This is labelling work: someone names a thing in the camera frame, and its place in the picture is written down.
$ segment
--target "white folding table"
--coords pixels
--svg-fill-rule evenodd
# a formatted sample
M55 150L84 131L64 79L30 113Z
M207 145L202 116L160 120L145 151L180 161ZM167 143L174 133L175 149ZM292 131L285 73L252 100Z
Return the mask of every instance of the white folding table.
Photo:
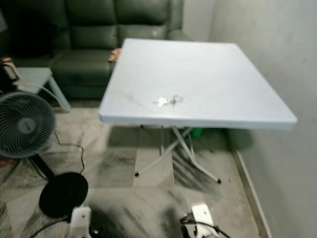
M158 108L160 97L183 101ZM236 44L126 39L99 108L101 121L168 125L174 141L141 175L178 143L193 164L184 138L194 127L291 129L296 117ZM188 127L181 134L178 127Z

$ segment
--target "black round fan base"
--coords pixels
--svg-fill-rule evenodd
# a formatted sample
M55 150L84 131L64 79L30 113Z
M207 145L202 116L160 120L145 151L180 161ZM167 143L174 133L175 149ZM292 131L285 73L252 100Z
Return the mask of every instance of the black round fan base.
M71 215L88 193L87 180L78 173L64 173L51 179L40 196L41 211L51 218Z

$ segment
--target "keys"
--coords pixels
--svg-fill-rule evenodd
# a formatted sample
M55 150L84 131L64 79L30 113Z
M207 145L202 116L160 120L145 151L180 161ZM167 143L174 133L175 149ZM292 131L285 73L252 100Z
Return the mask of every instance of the keys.
M169 105L171 104L174 108L175 104L178 102L183 101L183 97L181 95L175 95L170 100L167 100L167 98L160 97L158 100L154 101L158 105L158 108L163 107L163 105Z
M158 108L161 108L164 104L168 103L168 100L166 98L160 97L158 100L154 101L154 103L157 103Z

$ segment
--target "green leather sofa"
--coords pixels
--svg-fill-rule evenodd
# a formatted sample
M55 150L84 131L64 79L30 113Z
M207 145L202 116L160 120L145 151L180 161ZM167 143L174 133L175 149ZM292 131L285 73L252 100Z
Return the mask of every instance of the green leather sofa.
M115 65L107 60L125 38L190 41L181 30L183 0L6 1L2 11L9 30L16 27L17 6L53 24L51 56L12 58L17 66L50 67L68 98L102 98Z

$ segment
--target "fan grille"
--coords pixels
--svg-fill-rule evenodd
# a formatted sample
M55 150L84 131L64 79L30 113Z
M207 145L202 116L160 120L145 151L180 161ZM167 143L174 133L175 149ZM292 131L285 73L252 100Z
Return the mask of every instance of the fan grille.
M0 154L22 159L49 147L55 114L41 97L13 92L0 97Z

